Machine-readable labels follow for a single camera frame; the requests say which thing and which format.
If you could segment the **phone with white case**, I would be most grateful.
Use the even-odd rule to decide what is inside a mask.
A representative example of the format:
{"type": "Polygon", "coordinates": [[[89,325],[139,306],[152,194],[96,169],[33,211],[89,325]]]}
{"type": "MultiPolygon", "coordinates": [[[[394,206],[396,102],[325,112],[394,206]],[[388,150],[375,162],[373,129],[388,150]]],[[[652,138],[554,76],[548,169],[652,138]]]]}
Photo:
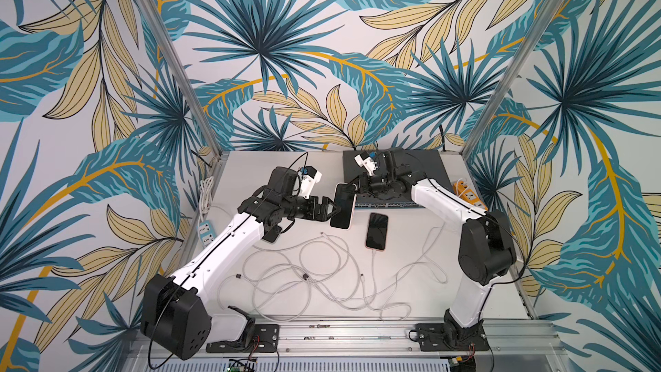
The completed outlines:
{"type": "Polygon", "coordinates": [[[349,229],[356,203],[356,186],[349,183],[338,184],[333,201],[337,213],[330,219],[330,226],[337,229],[349,229]]]}

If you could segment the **phone with pink case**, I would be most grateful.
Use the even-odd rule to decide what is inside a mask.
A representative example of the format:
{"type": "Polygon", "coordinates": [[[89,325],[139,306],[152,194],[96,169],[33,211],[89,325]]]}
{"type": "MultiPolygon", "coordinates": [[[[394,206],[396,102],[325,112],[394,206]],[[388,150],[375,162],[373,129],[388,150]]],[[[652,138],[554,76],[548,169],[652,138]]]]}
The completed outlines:
{"type": "Polygon", "coordinates": [[[387,229],[389,217],[387,215],[372,213],[368,221],[368,230],[365,246],[375,251],[384,251],[387,244],[387,229]]]}

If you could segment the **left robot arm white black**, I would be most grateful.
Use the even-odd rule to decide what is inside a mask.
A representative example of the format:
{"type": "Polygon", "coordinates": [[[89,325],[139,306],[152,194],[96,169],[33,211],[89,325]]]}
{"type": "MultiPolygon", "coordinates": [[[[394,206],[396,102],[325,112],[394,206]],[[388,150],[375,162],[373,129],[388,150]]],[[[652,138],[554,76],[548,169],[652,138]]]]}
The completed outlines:
{"type": "Polygon", "coordinates": [[[257,242],[273,243],[282,220],[327,222],[339,212],[328,197],[313,196],[321,172],[278,166],[270,180],[245,199],[227,227],[210,245],[168,277],[156,275],[145,288],[141,333],[181,360],[207,344],[248,346],[255,320],[236,306],[220,304],[220,284],[230,268],[257,242]]]}

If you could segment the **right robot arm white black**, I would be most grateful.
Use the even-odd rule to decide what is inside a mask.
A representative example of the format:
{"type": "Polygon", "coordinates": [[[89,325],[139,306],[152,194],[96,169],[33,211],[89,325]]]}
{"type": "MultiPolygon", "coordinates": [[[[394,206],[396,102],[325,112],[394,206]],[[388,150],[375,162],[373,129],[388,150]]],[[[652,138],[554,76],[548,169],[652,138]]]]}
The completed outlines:
{"type": "Polygon", "coordinates": [[[361,195],[404,196],[455,226],[460,235],[457,260],[462,279],[444,315],[443,332],[452,347],[468,344],[480,335],[492,288],[516,263],[511,226],[503,213],[461,199],[429,177],[425,168],[406,164],[406,158],[412,156],[401,149],[358,153],[353,160],[362,171],[351,183],[361,195]]]}

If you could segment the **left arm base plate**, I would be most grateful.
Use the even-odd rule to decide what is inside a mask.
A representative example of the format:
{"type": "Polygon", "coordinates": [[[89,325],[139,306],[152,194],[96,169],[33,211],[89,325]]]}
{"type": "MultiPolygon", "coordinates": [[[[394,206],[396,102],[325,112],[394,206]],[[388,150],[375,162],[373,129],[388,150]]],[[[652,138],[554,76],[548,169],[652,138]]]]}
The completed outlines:
{"type": "Polygon", "coordinates": [[[206,353],[214,354],[275,354],[278,350],[280,329],[277,324],[250,325],[238,340],[208,343],[205,350],[206,353]]]}

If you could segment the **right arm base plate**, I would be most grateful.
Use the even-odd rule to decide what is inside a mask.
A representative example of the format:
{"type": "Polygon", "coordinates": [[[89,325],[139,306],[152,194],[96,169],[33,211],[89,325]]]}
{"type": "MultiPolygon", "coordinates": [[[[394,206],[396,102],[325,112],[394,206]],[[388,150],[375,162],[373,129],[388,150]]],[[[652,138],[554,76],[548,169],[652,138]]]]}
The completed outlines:
{"type": "Polygon", "coordinates": [[[469,352],[490,351],[483,321],[468,328],[461,328],[450,322],[419,323],[411,330],[423,352],[469,352]]]}

